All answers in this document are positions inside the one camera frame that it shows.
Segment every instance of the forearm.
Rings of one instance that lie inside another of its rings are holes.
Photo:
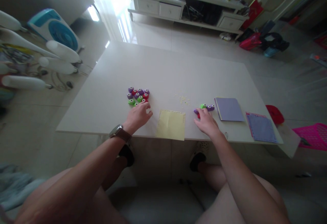
[[[228,185],[246,223],[289,223],[274,199],[219,131],[211,136]]]
[[[113,137],[72,168],[16,220],[69,223],[79,217],[106,177],[124,140]]]

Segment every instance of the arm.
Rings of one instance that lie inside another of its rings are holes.
[[[233,198],[246,223],[290,223],[274,199],[243,163],[207,109],[197,109],[195,124],[212,140]]]
[[[123,129],[133,135],[152,116],[141,102],[128,114]],[[113,137],[72,168],[16,219],[15,223],[71,223],[93,198],[125,141]]]

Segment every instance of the black sock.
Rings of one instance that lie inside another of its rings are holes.
[[[127,167],[130,167],[134,163],[134,156],[132,151],[127,145],[124,145],[119,152],[119,156],[124,156],[127,159]]]
[[[206,158],[206,156],[203,153],[199,152],[198,154],[196,154],[194,156],[194,158],[192,159],[192,161],[190,162],[190,168],[191,168],[191,170],[193,172],[197,172],[198,171],[198,164],[200,162],[206,161],[206,159],[207,158]]]

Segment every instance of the white table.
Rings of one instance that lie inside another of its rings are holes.
[[[129,110],[128,87],[150,90],[153,116],[135,136],[155,137],[160,109],[186,113],[185,139],[209,140],[194,124],[193,110],[214,104],[214,98],[236,98],[245,112],[266,115],[268,110],[244,64],[175,53],[129,43],[111,42],[57,127],[60,132],[108,134],[123,123]],[[180,102],[180,96],[186,97]],[[213,112],[228,141],[254,141],[245,122],[222,122]],[[274,126],[278,143],[283,141]]]

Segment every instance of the yellow paper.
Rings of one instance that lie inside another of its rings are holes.
[[[178,111],[160,110],[156,137],[165,139],[184,140],[185,113]]]

